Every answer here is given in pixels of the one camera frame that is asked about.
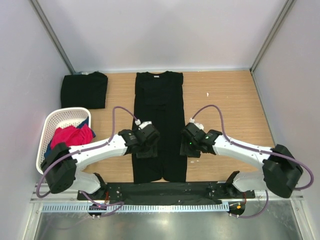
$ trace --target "white cable clip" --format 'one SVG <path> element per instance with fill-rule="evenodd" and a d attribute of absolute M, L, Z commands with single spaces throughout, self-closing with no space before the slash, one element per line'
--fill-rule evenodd
<path fill-rule="evenodd" d="M 140 119 L 137 119 L 134 121 L 134 123 L 135 123 L 135 125 L 139 126 L 141 124 L 141 121 L 140 121 Z"/>

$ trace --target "metal floor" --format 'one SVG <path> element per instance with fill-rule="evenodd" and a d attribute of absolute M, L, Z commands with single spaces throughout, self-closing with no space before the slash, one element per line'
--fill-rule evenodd
<path fill-rule="evenodd" d="M 262 201 L 247 202 L 245 214 L 254 214 L 263 205 Z M 271 201 L 261 216 L 251 219 L 236 219 L 224 212 L 119 213 L 86 218 L 87 213 L 42 213 L 35 240 L 303 239 L 291 202 L 283 200 Z"/>

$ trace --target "white robotic arm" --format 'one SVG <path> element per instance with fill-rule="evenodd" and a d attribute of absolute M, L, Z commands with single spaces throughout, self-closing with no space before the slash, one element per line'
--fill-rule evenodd
<path fill-rule="evenodd" d="M 270 190 L 289 198 L 303 174 L 299 164 L 275 156 L 293 158 L 282 145 L 264 147 L 235 140 L 216 130 L 205 133 L 202 124 L 190 122 L 182 131 L 180 154 L 199 158 L 201 153 L 228 156 L 257 168 L 254 172 L 233 172 L 226 181 L 231 191 Z"/>
<path fill-rule="evenodd" d="M 159 132 L 150 121 L 143 122 L 134 131 L 125 129 L 112 136 L 112 139 L 67 147 L 59 143 L 43 161 L 41 168 L 47 172 L 45 179 L 53 194 L 66 189 L 86 192 L 93 198 L 105 193 L 105 182 L 98 173 L 85 173 L 82 170 L 98 161 L 126 154 L 157 154 Z M 67 156 L 59 164 L 61 157 Z"/>

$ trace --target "white plastic basket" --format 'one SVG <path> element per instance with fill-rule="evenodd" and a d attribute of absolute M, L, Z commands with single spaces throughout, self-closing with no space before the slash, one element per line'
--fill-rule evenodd
<path fill-rule="evenodd" d="M 44 154 L 47 151 L 48 144 L 53 138 L 57 128 L 66 128 L 68 126 L 77 127 L 86 118 L 89 117 L 88 127 L 91 127 L 91 114 L 83 107 L 69 107 L 53 111 L 46 117 L 42 129 L 38 155 L 36 157 L 36 169 L 43 174 L 41 163 L 44 161 Z"/>

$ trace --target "wooden floor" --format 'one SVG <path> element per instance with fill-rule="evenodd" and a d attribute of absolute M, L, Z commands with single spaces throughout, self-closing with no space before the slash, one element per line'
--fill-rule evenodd
<path fill-rule="evenodd" d="M 91 127 L 95 141 L 106 139 L 112 130 L 112 108 L 123 106 L 134 111 L 135 73 L 107 74 L 106 108 L 93 109 Z M 226 133 L 237 140 L 273 147 L 273 141 L 259 97 L 249 71 L 184 72 L 183 99 L 185 122 L 204 105 L 218 105 L 223 113 Z M 196 122 L 204 130 L 221 130 L 218 112 L 207 108 Z M 132 118 L 125 111 L 116 112 L 116 132 L 130 129 Z M 202 154 L 189 158 L 186 180 L 224 181 L 233 171 L 251 172 L 256 169 L 226 156 Z M 106 182 L 133 182 L 131 155 L 113 157 L 88 166 L 88 173 L 99 173 Z"/>

